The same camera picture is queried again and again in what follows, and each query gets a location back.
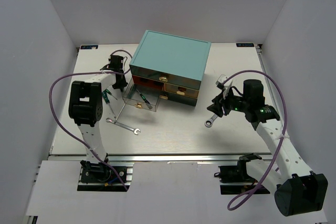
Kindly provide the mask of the silver ratcheting ring wrench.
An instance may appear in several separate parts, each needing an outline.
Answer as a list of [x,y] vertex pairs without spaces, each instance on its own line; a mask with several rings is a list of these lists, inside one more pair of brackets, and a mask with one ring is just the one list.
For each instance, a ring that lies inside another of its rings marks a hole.
[[206,126],[207,128],[212,127],[214,121],[215,121],[217,118],[218,118],[218,116],[217,116],[216,114],[213,114],[213,116],[211,116],[209,119],[207,119],[207,120],[205,121],[205,123],[204,123],[205,126]]

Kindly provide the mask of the small black-green precision screwdriver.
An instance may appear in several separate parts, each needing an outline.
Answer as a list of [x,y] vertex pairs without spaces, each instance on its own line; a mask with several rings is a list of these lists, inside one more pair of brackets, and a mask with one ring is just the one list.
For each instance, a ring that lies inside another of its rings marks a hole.
[[137,89],[137,92],[139,96],[142,98],[142,100],[145,102],[146,106],[149,110],[153,109],[153,106],[150,104],[150,102],[146,99],[146,97]]

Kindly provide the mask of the silver open-end combination wrench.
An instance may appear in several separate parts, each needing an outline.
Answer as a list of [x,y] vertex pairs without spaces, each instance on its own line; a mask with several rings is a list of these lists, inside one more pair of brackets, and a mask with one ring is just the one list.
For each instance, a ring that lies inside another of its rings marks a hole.
[[123,129],[126,129],[126,130],[128,130],[128,131],[131,131],[131,132],[132,132],[133,134],[135,134],[135,135],[139,135],[139,133],[141,132],[141,130],[140,130],[139,128],[133,128],[133,127],[130,127],[130,126],[125,125],[125,124],[123,124],[123,123],[117,122],[117,121],[115,121],[115,120],[113,120],[113,119],[111,119],[111,118],[106,118],[106,122],[107,122],[107,123],[112,123],[112,124],[114,124],[114,125],[116,125],[116,126],[119,126],[119,127],[123,128]]

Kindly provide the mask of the yellow-black handled screwdriver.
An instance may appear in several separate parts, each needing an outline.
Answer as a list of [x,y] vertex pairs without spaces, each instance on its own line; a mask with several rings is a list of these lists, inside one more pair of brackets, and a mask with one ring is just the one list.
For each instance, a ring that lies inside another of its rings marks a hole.
[[142,98],[142,100],[144,101],[144,103],[146,104],[146,106],[148,107],[149,110],[153,109],[153,106],[151,105],[151,103],[146,99],[146,97],[144,95],[140,95],[140,97]]

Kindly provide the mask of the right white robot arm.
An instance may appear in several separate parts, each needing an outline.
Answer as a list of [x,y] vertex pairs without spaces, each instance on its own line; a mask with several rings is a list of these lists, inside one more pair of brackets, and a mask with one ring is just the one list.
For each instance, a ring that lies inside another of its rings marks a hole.
[[301,158],[290,138],[283,134],[284,125],[273,106],[265,103],[264,86],[260,80],[248,79],[243,92],[234,95],[233,85],[222,75],[216,81],[221,90],[208,106],[213,116],[205,122],[211,127],[216,118],[241,112],[256,133],[266,143],[275,158],[275,171],[257,154],[241,156],[237,162],[238,177],[247,182],[252,178],[260,182],[275,199],[284,216],[320,211],[327,192],[328,181],[323,174],[316,174]]

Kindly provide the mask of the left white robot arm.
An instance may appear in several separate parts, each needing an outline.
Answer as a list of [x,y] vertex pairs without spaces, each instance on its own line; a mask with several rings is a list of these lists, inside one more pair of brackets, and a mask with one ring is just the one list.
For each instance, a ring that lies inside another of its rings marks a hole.
[[124,76],[124,58],[110,55],[109,63],[99,73],[87,81],[71,84],[69,116],[74,120],[86,144],[87,161],[108,162],[108,154],[103,147],[99,121],[103,116],[103,93],[112,87],[124,91],[128,85]]

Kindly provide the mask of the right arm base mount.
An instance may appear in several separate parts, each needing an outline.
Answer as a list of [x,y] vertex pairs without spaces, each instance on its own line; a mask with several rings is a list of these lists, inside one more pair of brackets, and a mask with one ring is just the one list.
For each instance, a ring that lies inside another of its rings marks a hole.
[[256,153],[241,156],[236,165],[219,166],[219,171],[214,174],[220,181],[221,195],[239,195],[254,189],[257,180],[247,175],[246,163],[254,160],[262,160]]

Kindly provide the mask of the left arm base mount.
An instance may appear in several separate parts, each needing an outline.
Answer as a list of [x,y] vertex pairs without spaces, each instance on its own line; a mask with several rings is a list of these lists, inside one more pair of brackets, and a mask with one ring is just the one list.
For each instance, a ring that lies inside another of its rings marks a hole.
[[126,192],[132,179],[132,168],[115,166],[114,170],[102,163],[81,161],[77,191]]

